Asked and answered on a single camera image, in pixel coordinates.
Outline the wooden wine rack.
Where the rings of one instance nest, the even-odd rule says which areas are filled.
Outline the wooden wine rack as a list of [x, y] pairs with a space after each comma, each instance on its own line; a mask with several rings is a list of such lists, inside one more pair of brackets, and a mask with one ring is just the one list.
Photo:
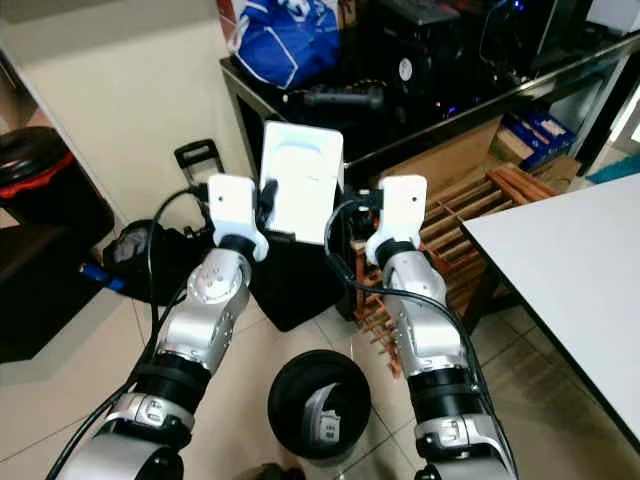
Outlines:
[[[425, 223], [420, 230], [422, 246], [431, 265], [442, 274], [447, 303], [454, 314], [465, 317], [488, 265], [474, 242], [463, 233], [465, 221], [495, 214], [517, 206], [534, 204], [561, 195], [547, 179], [518, 169], [513, 164], [490, 168], [481, 175], [461, 180], [452, 187], [430, 193]], [[387, 366], [402, 375], [401, 348], [396, 338], [396, 321], [380, 294], [355, 294], [353, 321], [388, 356]]]

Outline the black trolley suitcase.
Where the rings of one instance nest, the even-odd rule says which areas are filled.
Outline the black trolley suitcase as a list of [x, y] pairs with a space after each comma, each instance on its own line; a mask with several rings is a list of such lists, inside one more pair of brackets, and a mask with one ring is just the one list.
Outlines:
[[[189, 186], [227, 172], [214, 140], [196, 140], [174, 150]], [[260, 228], [268, 256], [252, 266], [250, 293], [279, 332], [289, 332], [344, 298], [344, 287], [329, 270], [323, 247], [297, 241], [292, 234]]]

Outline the black pedal bin red trim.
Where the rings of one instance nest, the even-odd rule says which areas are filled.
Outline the black pedal bin red trim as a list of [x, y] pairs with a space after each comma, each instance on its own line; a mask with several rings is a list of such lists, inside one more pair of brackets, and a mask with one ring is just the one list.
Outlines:
[[114, 228], [108, 202], [56, 129], [32, 125], [1, 134], [0, 205], [20, 223], [67, 227], [95, 246]]

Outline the black glossy table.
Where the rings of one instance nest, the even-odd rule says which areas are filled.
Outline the black glossy table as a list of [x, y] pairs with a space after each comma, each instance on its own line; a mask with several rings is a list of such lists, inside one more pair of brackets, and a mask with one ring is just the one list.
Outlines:
[[420, 113], [392, 105], [380, 111], [297, 108], [285, 101], [284, 92], [252, 79], [236, 59], [223, 58], [219, 64], [250, 152], [252, 172], [260, 169], [262, 136], [268, 122], [342, 132], [346, 179], [357, 186], [370, 186], [394, 166], [456, 140], [500, 115], [549, 108], [563, 99], [593, 93], [593, 100], [585, 104], [589, 111], [579, 123], [579, 140], [573, 146], [582, 155], [581, 168], [586, 170], [602, 151], [608, 129], [622, 113], [632, 88], [640, 87], [640, 29], [614, 36], [602, 27], [589, 26], [585, 35], [593, 38], [590, 49], [564, 54], [539, 76], [506, 90], [481, 93], [476, 102], [449, 114]]

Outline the brown cardboard box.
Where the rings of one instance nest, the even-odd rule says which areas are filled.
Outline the brown cardboard box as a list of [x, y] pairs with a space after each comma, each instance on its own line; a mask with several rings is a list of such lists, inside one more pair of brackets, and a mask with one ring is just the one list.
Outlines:
[[428, 196], [439, 195], [456, 184], [481, 177], [486, 170], [500, 164], [490, 154], [490, 147], [500, 128], [500, 116], [472, 128], [452, 140], [411, 157], [404, 163], [385, 169], [376, 175], [375, 186], [381, 178], [397, 175], [421, 175], [428, 180]]

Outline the round black rubbish bin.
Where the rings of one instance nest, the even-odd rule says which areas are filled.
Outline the round black rubbish bin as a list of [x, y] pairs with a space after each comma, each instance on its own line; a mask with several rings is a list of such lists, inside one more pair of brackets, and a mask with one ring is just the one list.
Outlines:
[[[315, 390], [335, 383], [326, 407], [342, 416], [340, 443], [334, 448], [308, 448], [302, 438], [305, 401]], [[372, 412], [369, 383], [351, 358], [333, 349], [311, 349], [293, 357], [275, 375], [268, 396], [268, 419], [275, 438], [287, 451], [314, 465], [337, 465], [346, 460], [369, 425]]]

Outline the small black bag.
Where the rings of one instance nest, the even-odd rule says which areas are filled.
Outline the small black bag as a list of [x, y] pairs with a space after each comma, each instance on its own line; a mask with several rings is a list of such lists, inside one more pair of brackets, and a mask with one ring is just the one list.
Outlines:
[[197, 239], [156, 227], [152, 219], [133, 221], [102, 253], [104, 268], [125, 282], [125, 296], [148, 303], [169, 301], [186, 287], [198, 262]]

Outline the blue fabric bag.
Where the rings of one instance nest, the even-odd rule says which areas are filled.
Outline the blue fabric bag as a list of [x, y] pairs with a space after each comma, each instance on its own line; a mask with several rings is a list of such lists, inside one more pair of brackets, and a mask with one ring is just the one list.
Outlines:
[[256, 81], [292, 90], [337, 67], [339, 15], [325, 0], [244, 0], [230, 52]]

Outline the blue printed box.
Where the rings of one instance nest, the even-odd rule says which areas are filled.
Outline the blue printed box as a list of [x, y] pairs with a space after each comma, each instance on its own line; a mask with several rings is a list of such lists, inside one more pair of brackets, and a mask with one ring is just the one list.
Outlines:
[[524, 170], [538, 168], [550, 157], [563, 154], [576, 141], [577, 134], [545, 111], [517, 111], [503, 116], [504, 129], [529, 148], [530, 154], [518, 154]]

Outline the teal floor mat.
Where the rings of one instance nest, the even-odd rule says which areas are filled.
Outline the teal floor mat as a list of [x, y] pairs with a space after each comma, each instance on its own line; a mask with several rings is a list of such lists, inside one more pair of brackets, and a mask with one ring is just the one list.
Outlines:
[[616, 161], [616, 163], [604, 166], [604, 168], [598, 170], [598, 172], [585, 175], [585, 179], [593, 183], [594, 186], [599, 186], [599, 184], [611, 182], [611, 180], [632, 177], [632, 175], [640, 175], [640, 154], [623, 157], [623, 159]]

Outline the white rectangular box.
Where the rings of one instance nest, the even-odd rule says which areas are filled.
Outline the white rectangular box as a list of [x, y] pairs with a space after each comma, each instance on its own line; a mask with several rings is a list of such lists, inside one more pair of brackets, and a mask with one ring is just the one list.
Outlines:
[[344, 136], [334, 129], [266, 122], [260, 186], [275, 180], [265, 228], [294, 241], [323, 244], [343, 170]]

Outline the white table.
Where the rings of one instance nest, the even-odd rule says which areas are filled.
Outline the white table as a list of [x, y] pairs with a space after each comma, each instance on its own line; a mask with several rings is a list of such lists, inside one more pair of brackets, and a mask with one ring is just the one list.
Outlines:
[[640, 174], [462, 230], [640, 453]]

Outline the dark low cabinet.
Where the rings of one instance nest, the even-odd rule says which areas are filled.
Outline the dark low cabinet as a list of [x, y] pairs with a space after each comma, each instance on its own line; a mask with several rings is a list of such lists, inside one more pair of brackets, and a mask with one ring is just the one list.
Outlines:
[[0, 362], [31, 360], [102, 289], [90, 246], [67, 227], [0, 229]]

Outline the white carton trash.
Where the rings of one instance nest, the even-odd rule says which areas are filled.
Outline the white carton trash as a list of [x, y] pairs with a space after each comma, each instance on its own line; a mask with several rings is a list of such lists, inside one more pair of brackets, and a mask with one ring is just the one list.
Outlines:
[[334, 390], [340, 387], [338, 381], [321, 387], [303, 403], [302, 438], [308, 448], [334, 448], [340, 443], [342, 416], [337, 408], [326, 407]]

